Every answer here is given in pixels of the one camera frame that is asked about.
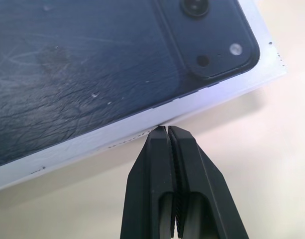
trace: phone image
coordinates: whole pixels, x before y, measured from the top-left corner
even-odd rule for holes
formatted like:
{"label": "phone image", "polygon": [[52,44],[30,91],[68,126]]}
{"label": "phone image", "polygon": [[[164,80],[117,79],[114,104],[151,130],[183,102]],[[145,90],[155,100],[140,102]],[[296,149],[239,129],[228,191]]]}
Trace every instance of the phone image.
{"label": "phone image", "polygon": [[252,69],[237,0],[0,0],[0,166]]}

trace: white table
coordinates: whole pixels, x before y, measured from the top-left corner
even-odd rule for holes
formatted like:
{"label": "white table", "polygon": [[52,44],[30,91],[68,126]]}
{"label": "white table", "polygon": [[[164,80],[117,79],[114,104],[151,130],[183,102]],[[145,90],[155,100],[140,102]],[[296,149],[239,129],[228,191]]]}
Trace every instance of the white table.
{"label": "white table", "polygon": [[[178,126],[224,174],[251,239],[305,239],[305,0],[258,2],[289,74]],[[0,192],[0,239],[117,239],[143,138]]]}

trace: camera module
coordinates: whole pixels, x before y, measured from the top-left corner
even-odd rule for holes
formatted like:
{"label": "camera module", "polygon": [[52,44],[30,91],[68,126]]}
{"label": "camera module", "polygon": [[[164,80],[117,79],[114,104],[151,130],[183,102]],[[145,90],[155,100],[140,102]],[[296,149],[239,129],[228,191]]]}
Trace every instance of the camera module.
{"label": "camera module", "polygon": [[208,10],[208,0],[181,0],[184,12],[192,17],[200,17]]}

